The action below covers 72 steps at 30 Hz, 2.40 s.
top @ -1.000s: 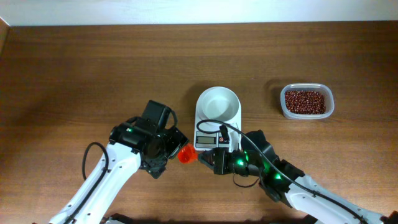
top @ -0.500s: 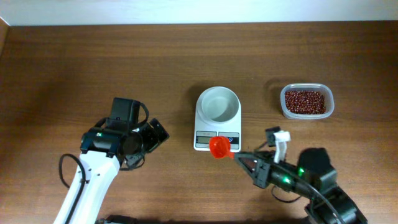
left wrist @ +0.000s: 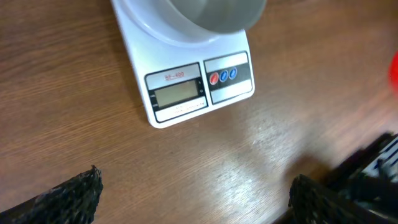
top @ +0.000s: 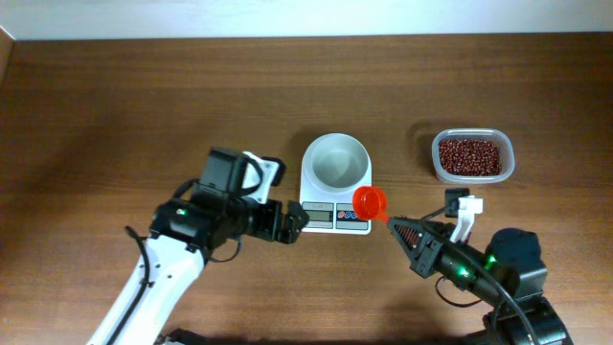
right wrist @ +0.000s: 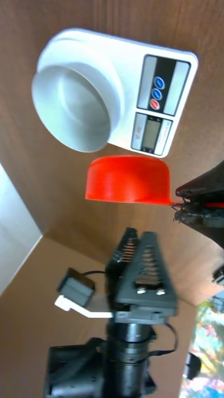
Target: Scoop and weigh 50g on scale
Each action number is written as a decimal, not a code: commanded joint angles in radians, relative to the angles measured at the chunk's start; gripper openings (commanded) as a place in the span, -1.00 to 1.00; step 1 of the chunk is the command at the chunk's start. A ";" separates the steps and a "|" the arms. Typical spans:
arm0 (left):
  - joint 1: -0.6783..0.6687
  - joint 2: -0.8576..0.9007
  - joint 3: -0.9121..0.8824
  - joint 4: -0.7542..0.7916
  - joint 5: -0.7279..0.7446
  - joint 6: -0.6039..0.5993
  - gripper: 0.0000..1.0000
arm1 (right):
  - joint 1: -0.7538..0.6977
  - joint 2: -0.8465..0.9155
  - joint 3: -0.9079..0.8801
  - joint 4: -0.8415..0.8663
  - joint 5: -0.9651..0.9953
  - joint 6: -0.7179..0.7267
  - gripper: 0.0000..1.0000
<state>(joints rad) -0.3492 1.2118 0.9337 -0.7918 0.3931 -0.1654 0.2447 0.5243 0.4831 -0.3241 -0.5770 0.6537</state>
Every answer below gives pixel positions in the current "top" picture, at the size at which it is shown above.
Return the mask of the orange plastic measuring scoop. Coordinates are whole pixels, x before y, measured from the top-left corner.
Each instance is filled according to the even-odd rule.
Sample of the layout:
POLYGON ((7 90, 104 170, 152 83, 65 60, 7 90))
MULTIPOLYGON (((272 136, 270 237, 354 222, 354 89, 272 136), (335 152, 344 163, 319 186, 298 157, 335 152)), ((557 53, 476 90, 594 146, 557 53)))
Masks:
POLYGON ((387 214, 387 198, 377 187, 363 186, 355 190, 352 207, 361 220, 377 220, 386 224, 390 218, 387 214))

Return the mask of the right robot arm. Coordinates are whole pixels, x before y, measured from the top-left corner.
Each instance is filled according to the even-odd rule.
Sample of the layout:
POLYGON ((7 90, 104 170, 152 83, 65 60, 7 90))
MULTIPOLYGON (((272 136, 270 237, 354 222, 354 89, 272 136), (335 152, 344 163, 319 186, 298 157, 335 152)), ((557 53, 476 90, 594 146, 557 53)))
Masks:
POLYGON ((391 217, 387 227, 423 278, 436 273, 456 288, 492 306, 484 328, 453 339, 453 344, 543 344, 573 342, 566 326, 544 296, 548 269, 537 234, 504 228, 483 252, 465 242, 451 243, 454 225, 391 217))

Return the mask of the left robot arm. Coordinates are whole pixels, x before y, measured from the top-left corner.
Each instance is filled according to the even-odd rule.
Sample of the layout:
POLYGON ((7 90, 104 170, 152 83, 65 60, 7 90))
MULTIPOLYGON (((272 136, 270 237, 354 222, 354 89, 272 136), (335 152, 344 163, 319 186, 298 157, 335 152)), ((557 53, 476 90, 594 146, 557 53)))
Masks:
POLYGON ((298 240, 308 223, 306 211, 297 201, 268 196, 284 173, 277 157, 211 149, 202 174, 156 208, 148 236, 125 228, 140 258, 91 343, 154 343, 182 295, 228 240, 298 240))

